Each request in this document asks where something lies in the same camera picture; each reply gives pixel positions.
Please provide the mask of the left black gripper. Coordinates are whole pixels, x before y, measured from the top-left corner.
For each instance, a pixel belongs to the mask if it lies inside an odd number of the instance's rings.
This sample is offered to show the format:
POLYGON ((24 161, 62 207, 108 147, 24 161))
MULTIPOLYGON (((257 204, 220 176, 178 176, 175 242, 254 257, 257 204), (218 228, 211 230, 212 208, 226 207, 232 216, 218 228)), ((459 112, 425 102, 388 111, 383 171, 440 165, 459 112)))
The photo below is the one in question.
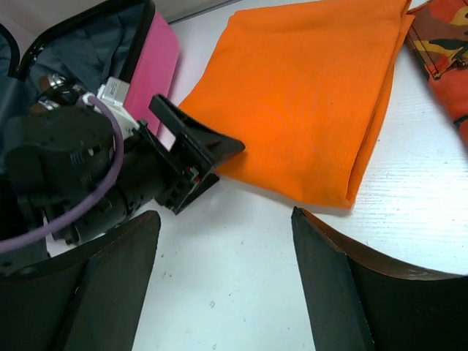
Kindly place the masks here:
POLYGON ((59 217, 48 232, 84 244, 120 225, 161 192, 161 162, 140 125, 122 164, 110 120, 84 107, 13 117, 3 131, 7 179, 29 230, 59 217))

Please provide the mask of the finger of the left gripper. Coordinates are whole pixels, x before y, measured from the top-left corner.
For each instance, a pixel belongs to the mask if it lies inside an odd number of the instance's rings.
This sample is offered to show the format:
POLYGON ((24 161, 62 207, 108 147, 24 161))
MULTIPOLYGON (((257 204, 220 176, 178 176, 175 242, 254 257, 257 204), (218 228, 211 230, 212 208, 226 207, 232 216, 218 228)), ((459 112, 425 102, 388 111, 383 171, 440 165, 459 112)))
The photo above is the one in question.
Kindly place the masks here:
POLYGON ((149 110, 175 137, 171 148, 157 137, 151 138, 165 180, 155 200, 179 214, 219 180, 216 169, 241 153, 245 145, 194 120, 161 94, 152 97, 149 110))

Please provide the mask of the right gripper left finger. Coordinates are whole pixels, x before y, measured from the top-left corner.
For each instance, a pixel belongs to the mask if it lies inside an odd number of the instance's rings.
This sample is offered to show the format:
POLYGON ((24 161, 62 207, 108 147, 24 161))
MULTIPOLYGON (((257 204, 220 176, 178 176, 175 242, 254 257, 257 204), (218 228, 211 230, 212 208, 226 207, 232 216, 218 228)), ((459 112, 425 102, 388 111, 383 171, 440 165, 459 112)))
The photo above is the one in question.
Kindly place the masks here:
POLYGON ((131 350, 161 226, 146 211, 1 278, 2 350, 131 350))

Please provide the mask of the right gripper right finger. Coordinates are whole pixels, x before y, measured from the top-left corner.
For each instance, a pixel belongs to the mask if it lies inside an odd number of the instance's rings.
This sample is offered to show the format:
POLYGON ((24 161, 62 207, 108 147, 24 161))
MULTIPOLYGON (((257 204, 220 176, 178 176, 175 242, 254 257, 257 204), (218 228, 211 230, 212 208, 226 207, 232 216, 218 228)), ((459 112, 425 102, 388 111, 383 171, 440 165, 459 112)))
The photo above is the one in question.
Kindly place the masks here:
POLYGON ((317 350, 465 350, 467 278, 406 263, 303 208, 292 236, 317 350))

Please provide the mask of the brown leather belt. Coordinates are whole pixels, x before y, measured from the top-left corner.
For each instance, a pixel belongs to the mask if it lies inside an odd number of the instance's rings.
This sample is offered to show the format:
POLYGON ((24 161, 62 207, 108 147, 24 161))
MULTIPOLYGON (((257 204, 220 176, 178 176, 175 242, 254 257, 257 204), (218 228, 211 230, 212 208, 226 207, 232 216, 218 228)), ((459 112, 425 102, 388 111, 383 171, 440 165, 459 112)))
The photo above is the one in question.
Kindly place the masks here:
POLYGON ((38 84, 40 94, 29 108, 29 112, 33 114, 74 105, 86 92, 73 80, 68 80, 58 73, 42 76, 38 84))

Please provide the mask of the orange cloth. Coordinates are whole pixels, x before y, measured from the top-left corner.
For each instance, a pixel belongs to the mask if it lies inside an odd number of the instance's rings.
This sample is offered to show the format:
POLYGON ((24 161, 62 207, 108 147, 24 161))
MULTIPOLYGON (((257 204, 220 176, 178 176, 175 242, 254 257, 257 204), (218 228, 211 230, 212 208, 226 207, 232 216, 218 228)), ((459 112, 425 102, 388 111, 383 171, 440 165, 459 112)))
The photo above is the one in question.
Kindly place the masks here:
POLYGON ((245 150, 230 178, 350 209, 386 114, 408 1, 312 1, 235 12, 181 109, 245 150))

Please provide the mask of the pink hard-shell suitcase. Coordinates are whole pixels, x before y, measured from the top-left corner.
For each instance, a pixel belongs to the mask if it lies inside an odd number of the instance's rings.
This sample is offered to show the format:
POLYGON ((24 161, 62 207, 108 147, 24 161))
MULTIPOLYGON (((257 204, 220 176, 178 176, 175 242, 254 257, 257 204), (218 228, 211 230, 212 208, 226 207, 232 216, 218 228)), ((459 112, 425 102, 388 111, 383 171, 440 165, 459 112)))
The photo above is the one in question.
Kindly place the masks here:
POLYGON ((107 16, 93 15, 90 24, 77 27, 57 39, 41 37, 37 61, 25 80, 11 76, 16 52, 14 39, 1 31, 1 239, 24 235, 29 230, 7 179, 3 131, 13 117, 33 115, 29 108, 40 94, 38 80, 58 73, 85 91, 95 91, 109 77, 127 73, 140 22, 146 19, 144 4, 136 4, 107 16))

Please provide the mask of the orange camouflage garment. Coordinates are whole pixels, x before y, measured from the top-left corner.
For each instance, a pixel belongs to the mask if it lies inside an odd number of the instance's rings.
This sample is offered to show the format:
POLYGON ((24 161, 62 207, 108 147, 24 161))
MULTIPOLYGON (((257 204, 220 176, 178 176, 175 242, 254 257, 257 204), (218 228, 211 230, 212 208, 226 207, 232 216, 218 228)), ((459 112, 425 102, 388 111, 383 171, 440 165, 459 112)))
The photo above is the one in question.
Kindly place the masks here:
POLYGON ((467 139, 467 2, 427 1, 411 9, 406 44, 461 139, 467 139))

